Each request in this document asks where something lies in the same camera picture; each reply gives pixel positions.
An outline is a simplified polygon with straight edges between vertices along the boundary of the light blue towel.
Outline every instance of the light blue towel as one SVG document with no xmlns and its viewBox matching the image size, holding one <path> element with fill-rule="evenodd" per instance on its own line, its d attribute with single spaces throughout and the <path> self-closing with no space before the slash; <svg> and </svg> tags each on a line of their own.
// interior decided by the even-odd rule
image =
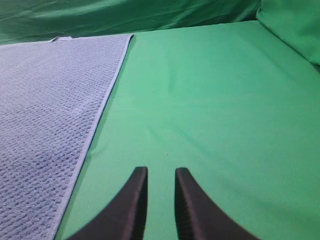
<svg viewBox="0 0 320 240">
<path fill-rule="evenodd" d="M 131 37 L 0 46 L 0 240 L 54 238 Z"/>
</svg>

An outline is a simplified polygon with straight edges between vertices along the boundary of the green cloth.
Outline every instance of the green cloth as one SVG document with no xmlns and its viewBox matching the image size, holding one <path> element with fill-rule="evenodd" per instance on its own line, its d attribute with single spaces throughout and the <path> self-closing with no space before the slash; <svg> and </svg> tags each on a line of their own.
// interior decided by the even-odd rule
<svg viewBox="0 0 320 240">
<path fill-rule="evenodd" d="M 257 18 L 311 63 L 320 65 L 319 0 L 263 0 Z"/>
<path fill-rule="evenodd" d="M 1 0 L 0 44 L 255 19 L 260 0 Z"/>
<path fill-rule="evenodd" d="M 320 239 L 320 74 L 258 21 L 137 33 L 56 239 L 148 166 L 145 240 L 176 240 L 174 174 L 263 240 Z"/>
</svg>

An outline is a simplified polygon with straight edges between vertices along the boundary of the green backdrop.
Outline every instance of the green backdrop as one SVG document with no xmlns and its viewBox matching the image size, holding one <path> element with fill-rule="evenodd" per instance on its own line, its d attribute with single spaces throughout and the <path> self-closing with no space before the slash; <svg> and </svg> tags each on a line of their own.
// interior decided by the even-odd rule
<svg viewBox="0 0 320 240">
<path fill-rule="evenodd" d="M 260 0 L 1 0 L 0 44 L 254 19 Z"/>
</svg>

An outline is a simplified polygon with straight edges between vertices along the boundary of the waffle-textured towel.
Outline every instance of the waffle-textured towel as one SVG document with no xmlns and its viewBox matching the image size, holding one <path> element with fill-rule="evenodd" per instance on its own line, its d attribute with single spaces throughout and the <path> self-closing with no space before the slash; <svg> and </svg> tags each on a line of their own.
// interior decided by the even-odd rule
<svg viewBox="0 0 320 240">
<path fill-rule="evenodd" d="M 54 238 L 131 36 L 0 46 L 0 240 Z"/>
</svg>

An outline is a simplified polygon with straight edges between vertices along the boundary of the black plastic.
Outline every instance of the black plastic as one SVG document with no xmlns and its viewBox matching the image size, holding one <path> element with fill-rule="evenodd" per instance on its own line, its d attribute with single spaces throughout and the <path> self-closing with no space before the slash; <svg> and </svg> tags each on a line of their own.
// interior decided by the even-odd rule
<svg viewBox="0 0 320 240">
<path fill-rule="evenodd" d="M 228 217 L 185 167 L 175 170 L 174 213 L 179 240 L 258 240 Z"/>
<path fill-rule="evenodd" d="M 136 167 L 112 201 L 69 240 L 142 240 L 147 204 L 148 169 Z"/>
</svg>

